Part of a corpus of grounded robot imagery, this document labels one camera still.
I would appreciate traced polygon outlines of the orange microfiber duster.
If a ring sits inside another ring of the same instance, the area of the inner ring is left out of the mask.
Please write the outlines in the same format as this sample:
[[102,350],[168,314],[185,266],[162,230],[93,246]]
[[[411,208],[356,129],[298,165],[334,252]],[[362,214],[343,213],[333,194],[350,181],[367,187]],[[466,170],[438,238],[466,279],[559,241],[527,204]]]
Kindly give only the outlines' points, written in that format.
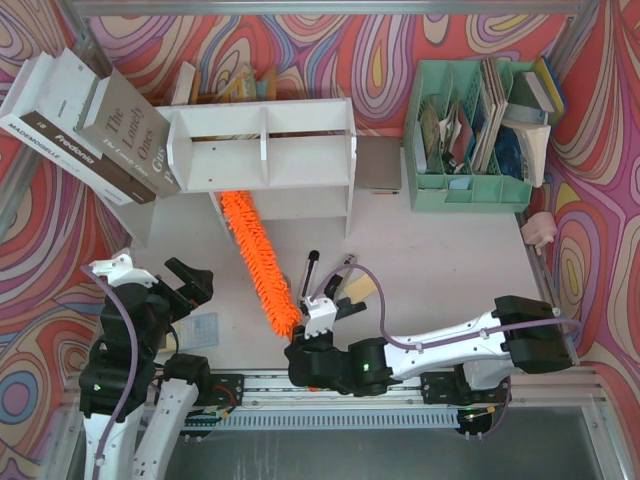
[[293,339],[301,311],[294,304],[291,289],[277,263],[268,234],[248,191],[228,191],[220,195],[222,211],[239,246],[254,289],[272,330]]

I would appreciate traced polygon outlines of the white black utility knife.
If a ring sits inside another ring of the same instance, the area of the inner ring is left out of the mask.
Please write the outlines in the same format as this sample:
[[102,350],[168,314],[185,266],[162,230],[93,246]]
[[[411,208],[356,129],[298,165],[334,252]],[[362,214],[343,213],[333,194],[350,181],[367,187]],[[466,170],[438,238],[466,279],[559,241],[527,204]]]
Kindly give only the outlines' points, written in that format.
[[309,290],[309,285],[312,283],[312,277],[314,274],[314,269],[316,263],[318,262],[320,257],[320,252],[318,250],[311,250],[307,256],[307,260],[303,269],[303,276],[299,288],[298,293],[298,303],[301,304],[304,302],[304,298],[307,295]]

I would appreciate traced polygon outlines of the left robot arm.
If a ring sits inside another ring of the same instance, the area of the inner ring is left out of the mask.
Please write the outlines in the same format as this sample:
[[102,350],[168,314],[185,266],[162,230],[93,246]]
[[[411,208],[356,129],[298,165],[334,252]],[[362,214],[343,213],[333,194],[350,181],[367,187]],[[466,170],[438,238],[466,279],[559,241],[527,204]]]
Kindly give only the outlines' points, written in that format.
[[175,257],[165,263],[173,289],[118,255],[83,266],[106,298],[102,333],[79,379],[87,479],[162,479],[190,409],[211,387],[206,358],[156,355],[173,324],[213,296],[213,274]]

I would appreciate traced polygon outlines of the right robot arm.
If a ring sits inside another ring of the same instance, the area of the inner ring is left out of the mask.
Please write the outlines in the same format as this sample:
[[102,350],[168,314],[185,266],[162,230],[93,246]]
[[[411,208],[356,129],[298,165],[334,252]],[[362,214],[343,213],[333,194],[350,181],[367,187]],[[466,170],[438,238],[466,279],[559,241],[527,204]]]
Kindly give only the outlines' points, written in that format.
[[284,354],[288,377],[310,387],[354,397],[383,395],[392,385],[441,368],[455,368],[465,392],[488,391],[517,372],[546,374],[573,361],[565,329],[575,322],[554,314],[542,301],[502,296],[493,310],[420,335],[387,333],[350,344],[334,344],[335,304],[307,300],[309,321],[294,328]]

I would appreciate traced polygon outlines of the white wooden bookshelf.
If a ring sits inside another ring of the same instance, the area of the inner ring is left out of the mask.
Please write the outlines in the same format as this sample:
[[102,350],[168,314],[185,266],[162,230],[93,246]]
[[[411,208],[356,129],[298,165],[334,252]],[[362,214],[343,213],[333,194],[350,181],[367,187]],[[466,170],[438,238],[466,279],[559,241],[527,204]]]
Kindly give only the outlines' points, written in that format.
[[251,194],[261,219],[351,222],[357,132],[348,98],[163,106],[179,198]]

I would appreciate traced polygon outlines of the yellow blue calculator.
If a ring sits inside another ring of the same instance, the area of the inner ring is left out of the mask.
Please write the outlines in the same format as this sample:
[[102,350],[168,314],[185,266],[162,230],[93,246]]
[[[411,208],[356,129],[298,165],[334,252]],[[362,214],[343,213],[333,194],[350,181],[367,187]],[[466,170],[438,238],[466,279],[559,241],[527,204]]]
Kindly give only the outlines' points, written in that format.
[[190,315],[174,323],[181,351],[219,344],[218,315],[207,313]]

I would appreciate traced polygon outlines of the black vacuum nozzle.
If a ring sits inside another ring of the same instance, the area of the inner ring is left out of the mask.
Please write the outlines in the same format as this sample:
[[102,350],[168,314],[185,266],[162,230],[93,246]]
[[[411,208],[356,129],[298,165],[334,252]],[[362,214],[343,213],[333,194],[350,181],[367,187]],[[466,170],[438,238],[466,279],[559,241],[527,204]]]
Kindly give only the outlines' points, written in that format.
[[349,297],[339,299],[336,303],[336,317],[335,320],[339,321],[351,315],[355,315],[367,309],[367,305],[364,301],[353,303]]

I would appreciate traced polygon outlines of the yellow sticky note pad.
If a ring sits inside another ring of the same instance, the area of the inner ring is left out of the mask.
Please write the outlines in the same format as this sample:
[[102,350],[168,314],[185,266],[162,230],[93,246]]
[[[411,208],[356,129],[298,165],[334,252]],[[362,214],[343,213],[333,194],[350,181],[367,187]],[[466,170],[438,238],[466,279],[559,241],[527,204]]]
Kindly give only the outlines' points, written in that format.
[[360,303],[375,294],[378,287],[368,274],[363,274],[344,288],[344,294],[353,304]]

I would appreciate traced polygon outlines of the brown Lonely Ones book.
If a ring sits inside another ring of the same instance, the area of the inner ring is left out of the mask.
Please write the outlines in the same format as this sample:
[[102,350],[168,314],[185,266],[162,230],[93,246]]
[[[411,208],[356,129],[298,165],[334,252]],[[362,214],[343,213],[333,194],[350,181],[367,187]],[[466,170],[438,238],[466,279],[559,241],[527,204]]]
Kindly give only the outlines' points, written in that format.
[[97,82],[78,133],[160,198],[180,191],[168,165],[170,122],[118,70]]

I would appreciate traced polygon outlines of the books behind shelf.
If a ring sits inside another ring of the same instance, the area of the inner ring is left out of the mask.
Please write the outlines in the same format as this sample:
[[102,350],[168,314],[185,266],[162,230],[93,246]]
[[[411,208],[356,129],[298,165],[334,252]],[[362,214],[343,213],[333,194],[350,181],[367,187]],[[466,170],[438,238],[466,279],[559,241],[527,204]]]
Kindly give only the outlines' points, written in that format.
[[183,62],[163,97],[163,105],[273,101],[277,97],[277,70],[270,68],[256,78],[251,67],[242,65],[217,92],[201,93],[201,84],[201,73],[193,65]]

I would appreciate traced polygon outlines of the white brown Fredonia book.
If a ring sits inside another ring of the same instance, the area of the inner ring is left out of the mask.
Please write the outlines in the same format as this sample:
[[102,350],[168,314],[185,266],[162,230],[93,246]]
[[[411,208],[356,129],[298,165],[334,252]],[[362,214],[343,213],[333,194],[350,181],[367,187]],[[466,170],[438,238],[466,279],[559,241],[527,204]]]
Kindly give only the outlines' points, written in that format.
[[66,48],[24,62],[1,105],[1,127],[116,205],[155,194],[76,131],[99,77]]

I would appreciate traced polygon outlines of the green desk organizer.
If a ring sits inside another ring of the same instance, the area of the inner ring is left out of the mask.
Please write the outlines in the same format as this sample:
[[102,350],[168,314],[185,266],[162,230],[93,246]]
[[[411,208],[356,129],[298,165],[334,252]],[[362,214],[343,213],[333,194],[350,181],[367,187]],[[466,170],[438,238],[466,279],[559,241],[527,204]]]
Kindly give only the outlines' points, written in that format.
[[422,60],[404,124],[403,147],[415,212],[519,213],[532,186],[507,170],[496,145],[522,62]]

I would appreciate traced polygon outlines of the pink pig figurine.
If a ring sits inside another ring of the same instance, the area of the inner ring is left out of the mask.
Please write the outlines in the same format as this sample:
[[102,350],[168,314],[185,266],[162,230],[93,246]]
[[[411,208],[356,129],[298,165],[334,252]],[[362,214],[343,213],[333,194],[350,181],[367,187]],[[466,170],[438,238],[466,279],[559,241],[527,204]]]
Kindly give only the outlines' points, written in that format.
[[524,243],[534,247],[537,255],[543,248],[553,243],[557,234],[557,226],[551,212],[541,211],[532,215],[521,227]]

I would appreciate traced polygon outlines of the open white paperback book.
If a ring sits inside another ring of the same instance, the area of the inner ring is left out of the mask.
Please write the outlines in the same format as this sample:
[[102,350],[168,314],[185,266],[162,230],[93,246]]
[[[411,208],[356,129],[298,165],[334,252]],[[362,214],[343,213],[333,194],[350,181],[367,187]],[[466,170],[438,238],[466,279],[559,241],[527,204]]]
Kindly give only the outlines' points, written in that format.
[[525,166],[523,180],[532,187],[541,187],[551,126],[508,119],[502,120],[502,126],[510,129],[518,140],[520,155]]

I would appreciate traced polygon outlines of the grey blue yellow books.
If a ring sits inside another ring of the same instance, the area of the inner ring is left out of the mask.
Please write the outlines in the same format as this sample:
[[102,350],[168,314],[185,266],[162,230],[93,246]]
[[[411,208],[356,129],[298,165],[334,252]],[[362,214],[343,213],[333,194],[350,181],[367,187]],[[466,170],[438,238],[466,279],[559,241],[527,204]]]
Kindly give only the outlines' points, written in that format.
[[567,103],[548,59],[540,56],[528,64],[511,62],[505,72],[511,78],[508,101],[546,113],[547,124],[554,128],[564,117]]

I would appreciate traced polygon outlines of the aluminium rail with mounts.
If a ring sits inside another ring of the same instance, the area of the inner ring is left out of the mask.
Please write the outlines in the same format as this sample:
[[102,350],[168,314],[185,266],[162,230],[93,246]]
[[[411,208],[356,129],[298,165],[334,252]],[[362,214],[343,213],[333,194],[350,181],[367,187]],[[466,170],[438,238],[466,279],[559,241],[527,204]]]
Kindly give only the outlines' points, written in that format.
[[[244,387],[241,407],[246,410],[356,410],[424,408],[429,391],[420,379],[391,386],[375,397],[353,397],[329,390],[293,386],[283,370],[242,370]],[[577,367],[543,375],[511,377],[514,407],[573,407],[601,405],[608,401],[604,381],[595,371]]]

